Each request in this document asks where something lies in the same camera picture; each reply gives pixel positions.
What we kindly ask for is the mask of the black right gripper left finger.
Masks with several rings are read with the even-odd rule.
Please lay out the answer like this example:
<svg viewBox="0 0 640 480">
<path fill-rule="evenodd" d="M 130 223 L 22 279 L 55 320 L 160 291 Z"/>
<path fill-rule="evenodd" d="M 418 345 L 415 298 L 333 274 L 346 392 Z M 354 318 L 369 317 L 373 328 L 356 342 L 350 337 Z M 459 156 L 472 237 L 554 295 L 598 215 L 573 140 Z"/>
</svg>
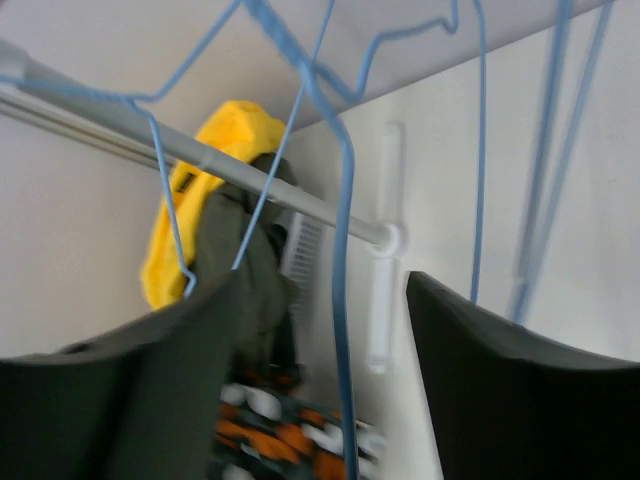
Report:
<svg viewBox="0 0 640 480">
<path fill-rule="evenodd" d="M 1 363 L 5 479 L 202 479 L 244 292 L 229 272 L 168 308 Z"/>
</svg>

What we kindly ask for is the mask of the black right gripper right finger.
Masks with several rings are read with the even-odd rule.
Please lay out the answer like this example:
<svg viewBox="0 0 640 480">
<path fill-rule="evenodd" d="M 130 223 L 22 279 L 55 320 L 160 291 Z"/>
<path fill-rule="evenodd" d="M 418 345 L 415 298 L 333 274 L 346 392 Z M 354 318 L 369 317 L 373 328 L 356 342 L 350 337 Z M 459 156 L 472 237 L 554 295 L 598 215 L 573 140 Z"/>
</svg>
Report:
<svg viewBox="0 0 640 480">
<path fill-rule="evenodd" d="M 639 366 L 538 335 L 429 275 L 406 286 L 447 479 L 635 479 Z"/>
</svg>

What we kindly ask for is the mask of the camouflage patterned shorts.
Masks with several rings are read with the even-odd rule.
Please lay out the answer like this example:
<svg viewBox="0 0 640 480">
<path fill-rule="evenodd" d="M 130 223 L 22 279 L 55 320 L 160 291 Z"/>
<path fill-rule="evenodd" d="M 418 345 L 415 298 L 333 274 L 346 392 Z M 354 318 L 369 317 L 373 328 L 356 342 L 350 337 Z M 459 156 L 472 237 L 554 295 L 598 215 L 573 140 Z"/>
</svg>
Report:
<svg viewBox="0 0 640 480">
<path fill-rule="evenodd" d="M 295 396 L 300 365 L 240 371 L 220 394 L 207 479 L 345 479 L 341 414 Z"/>
</svg>

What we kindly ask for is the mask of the olive green shorts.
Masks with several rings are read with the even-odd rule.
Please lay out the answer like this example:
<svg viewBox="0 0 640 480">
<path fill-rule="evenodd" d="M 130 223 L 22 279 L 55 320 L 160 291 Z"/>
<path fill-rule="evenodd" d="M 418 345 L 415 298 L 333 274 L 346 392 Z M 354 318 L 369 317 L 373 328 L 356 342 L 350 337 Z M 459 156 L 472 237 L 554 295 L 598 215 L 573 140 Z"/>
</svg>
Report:
<svg viewBox="0 0 640 480">
<path fill-rule="evenodd" d="M 232 269 L 258 199 L 258 194 L 228 183 L 208 195 L 193 261 L 200 287 Z M 238 267 L 234 359 L 247 370 L 297 366 L 289 308 L 299 290 L 280 271 L 290 219 L 289 210 L 265 202 Z"/>
</svg>

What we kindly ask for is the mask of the yellow shorts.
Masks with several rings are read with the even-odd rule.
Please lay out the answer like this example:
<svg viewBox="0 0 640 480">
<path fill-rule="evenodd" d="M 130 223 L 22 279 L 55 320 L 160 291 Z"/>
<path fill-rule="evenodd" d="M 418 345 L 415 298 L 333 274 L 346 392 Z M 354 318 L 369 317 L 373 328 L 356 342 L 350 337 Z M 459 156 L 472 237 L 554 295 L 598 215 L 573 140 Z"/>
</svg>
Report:
<svg viewBox="0 0 640 480">
<path fill-rule="evenodd" d="M 236 160 L 250 164 L 261 154 L 274 153 L 285 133 L 285 124 L 259 104 L 247 100 L 224 102 L 200 127 L 195 139 Z M 196 231 L 209 194 L 225 181 L 178 161 L 169 185 L 179 236 L 187 264 L 196 256 Z M 166 200 L 161 200 L 151 230 L 140 282 L 149 306 L 158 310 L 182 297 L 187 284 L 182 273 Z"/>
</svg>

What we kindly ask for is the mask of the white perforated plastic basket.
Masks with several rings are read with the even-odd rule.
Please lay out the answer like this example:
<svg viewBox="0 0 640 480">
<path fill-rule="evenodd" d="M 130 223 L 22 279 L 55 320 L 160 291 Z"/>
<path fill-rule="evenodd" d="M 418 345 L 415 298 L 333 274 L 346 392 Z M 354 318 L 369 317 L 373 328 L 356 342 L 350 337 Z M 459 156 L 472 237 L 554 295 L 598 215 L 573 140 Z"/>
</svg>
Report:
<svg viewBox="0 0 640 480">
<path fill-rule="evenodd" d="M 299 212 L 291 215 L 281 259 L 281 272 L 297 288 L 290 312 L 298 320 L 303 319 L 308 310 L 321 235 L 322 225 L 314 218 Z"/>
</svg>

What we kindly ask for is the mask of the white steel clothes rack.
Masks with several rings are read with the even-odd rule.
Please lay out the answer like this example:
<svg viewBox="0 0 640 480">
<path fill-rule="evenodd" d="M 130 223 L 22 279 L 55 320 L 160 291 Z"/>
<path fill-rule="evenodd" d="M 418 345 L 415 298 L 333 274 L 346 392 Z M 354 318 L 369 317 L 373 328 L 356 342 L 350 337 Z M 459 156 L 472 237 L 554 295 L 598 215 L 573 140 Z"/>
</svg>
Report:
<svg viewBox="0 0 640 480">
<path fill-rule="evenodd" d="M 60 72 L 30 58 L 26 50 L 1 41 L 1 80 L 14 83 L 23 93 L 74 114 L 117 134 L 118 141 L 153 143 L 149 128 L 131 108 L 117 106 L 111 100 L 94 100 L 88 89 Z M 335 225 L 337 211 L 329 203 L 282 180 L 268 175 L 212 147 L 206 146 L 166 126 L 160 126 L 164 148 L 170 156 L 184 160 L 208 173 L 246 188 L 266 194 L 266 199 L 312 217 L 325 225 Z M 402 175 L 390 174 L 380 181 L 377 224 L 351 219 L 349 234 L 371 245 L 375 257 L 372 273 L 372 297 L 369 307 L 369 343 L 367 363 L 374 374 L 385 373 L 391 364 L 392 320 L 397 285 L 396 261 L 406 243 L 399 223 L 403 201 L 400 199 Z"/>
</svg>

